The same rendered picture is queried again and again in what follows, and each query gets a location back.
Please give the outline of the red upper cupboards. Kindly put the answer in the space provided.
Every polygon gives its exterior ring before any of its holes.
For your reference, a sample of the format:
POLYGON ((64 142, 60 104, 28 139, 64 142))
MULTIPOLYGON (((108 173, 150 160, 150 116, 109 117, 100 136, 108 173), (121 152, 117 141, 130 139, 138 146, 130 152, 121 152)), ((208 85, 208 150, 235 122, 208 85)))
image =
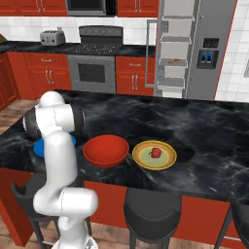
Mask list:
MULTIPOLYGON (((159 0, 116 0, 116 16, 121 18, 156 18, 159 0)), ((66 0, 0 0, 0 17, 72 17, 66 0)))

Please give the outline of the silver oven with hob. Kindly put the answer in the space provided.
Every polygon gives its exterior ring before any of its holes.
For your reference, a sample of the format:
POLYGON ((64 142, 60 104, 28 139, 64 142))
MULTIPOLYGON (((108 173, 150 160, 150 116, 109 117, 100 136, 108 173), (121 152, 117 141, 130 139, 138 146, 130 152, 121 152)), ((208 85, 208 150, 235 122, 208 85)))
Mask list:
POLYGON ((115 54, 123 45, 123 28, 86 25, 79 35, 81 44, 67 56, 72 90, 115 93, 115 54))

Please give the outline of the red bowl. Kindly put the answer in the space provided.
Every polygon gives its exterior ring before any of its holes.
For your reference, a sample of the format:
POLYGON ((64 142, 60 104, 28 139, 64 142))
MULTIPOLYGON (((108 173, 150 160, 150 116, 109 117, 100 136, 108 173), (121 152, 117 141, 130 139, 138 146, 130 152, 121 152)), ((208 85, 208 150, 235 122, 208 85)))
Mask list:
POLYGON ((113 134, 91 138, 83 149, 85 158, 98 167, 113 167, 123 162, 129 152, 129 145, 121 136, 113 134))

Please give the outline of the microwave oven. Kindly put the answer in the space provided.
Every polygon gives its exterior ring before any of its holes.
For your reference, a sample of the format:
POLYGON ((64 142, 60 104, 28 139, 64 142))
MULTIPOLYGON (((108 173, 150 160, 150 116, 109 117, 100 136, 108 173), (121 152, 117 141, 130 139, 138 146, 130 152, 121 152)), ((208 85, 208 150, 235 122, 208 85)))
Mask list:
POLYGON ((66 0, 67 14, 72 17, 114 17, 116 0, 66 0))

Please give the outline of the silver toaster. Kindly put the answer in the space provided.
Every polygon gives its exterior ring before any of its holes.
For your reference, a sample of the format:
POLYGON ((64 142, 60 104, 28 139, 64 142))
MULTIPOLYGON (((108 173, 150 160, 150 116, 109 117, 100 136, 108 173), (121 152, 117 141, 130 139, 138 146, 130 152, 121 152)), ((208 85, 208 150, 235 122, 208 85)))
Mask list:
POLYGON ((46 30, 40 33, 40 41, 43 46, 56 47, 65 43, 65 35, 61 27, 57 30, 46 30))

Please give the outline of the yellow striped plate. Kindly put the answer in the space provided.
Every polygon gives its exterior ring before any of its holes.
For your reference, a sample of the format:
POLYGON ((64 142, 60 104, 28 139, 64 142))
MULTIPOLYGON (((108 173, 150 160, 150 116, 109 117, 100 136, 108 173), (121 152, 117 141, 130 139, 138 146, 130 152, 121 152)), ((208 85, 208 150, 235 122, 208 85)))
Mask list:
POLYGON ((147 140, 137 144, 132 151, 133 160, 143 168, 150 170, 164 170, 172 166, 177 160, 176 151, 167 143, 158 140, 147 140), (154 148, 159 148, 159 158, 152 158, 154 148))

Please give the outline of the black bar stool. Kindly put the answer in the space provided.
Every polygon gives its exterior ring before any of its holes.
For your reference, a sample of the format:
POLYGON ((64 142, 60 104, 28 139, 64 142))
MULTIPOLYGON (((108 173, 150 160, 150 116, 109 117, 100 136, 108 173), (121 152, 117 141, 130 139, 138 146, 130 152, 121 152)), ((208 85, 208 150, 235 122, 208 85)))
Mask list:
POLYGON ((128 188, 124 218, 129 230, 129 248, 135 249, 139 239, 168 249, 180 222, 181 207, 182 198, 178 195, 128 188))
POLYGON ((214 249, 219 249, 230 223, 233 222, 242 243, 249 249, 249 205, 232 203, 216 240, 214 249))
POLYGON ((58 218, 55 216, 46 216, 40 213, 37 213, 33 207, 33 199, 35 194, 43 188, 47 183, 47 174, 46 173, 34 173, 28 182, 19 187, 16 183, 12 184, 12 192, 16 198, 18 205, 27 215, 33 230, 37 236, 38 242, 41 249, 47 249, 47 245, 44 242, 44 237, 42 235, 41 229, 39 227, 40 222, 53 221, 57 230, 57 233, 60 233, 58 228, 58 218))

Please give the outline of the red island cabinet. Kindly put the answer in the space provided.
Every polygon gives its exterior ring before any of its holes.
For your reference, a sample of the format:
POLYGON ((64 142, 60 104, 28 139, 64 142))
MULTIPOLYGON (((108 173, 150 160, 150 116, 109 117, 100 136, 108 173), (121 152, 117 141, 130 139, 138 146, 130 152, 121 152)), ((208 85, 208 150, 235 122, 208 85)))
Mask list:
MULTIPOLYGON (((33 233, 26 214, 16 202, 11 185, 23 186, 32 176, 30 172, 0 168, 0 216, 17 246, 24 247, 33 233)), ((97 224, 125 228, 124 202, 126 187, 85 182, 97 192, 99 206, 90 220, 97 224)), ((182 196, 181 220, 177 238, 214 244, 226 217, 227 202, 182 196)))

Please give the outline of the red lower cupboards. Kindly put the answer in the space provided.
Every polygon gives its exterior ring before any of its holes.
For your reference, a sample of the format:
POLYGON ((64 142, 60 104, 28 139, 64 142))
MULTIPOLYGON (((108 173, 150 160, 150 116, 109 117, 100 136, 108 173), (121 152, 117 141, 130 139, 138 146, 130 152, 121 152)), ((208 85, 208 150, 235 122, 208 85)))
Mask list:
MULTIPOLYGON (((72 90, 68 54, 7 52, 7 56, 21 99, 37 99, 48 90, 72 90)), ((146 87, 145 58, 116 56, 116 92, 152 96, 154 64, 155 60, 151 57, 148 68, 149 86, 146 87)))

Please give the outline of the blue plate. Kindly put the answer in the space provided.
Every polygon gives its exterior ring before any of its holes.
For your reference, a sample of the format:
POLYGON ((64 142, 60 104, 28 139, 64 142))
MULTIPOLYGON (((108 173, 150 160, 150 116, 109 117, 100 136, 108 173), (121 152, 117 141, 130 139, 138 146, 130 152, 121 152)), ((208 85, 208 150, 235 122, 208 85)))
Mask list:
POLYGON ((57 131, 40 138, 33 146, 33 152, 41 158, 72 158, 75 156, 76 138, 64 131, 57 131))

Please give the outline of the silver fridge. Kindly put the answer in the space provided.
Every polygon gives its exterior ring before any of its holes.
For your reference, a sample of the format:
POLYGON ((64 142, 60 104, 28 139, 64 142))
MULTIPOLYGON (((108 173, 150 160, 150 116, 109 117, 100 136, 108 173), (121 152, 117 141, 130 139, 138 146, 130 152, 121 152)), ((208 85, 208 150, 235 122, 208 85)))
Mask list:
POLYGON ((215 98, 236 2, 160 0, 155 96, 215 98))

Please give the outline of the red cupboards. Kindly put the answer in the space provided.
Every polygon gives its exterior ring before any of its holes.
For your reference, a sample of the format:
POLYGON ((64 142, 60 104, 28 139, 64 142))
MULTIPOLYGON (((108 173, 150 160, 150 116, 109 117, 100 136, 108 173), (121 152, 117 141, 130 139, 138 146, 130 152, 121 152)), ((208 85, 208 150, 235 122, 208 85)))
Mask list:
MULTIPOLYGON (((121 18, 156 18, 159 0, 116 0, 116 16, 121 18)), ((72 17, 66 0, 0 0, 0 17, 72 17)))
MULTIPOLYGON (((7 52, 7 56, 21 99, 37 99, 48 90, 72 90, 68 54, 7 52)), ((151 57, 148 68, 149 86, 146 87, 145 58, 116 56, 116 92, 152 96, 154 64, 155 60, 151 57)))

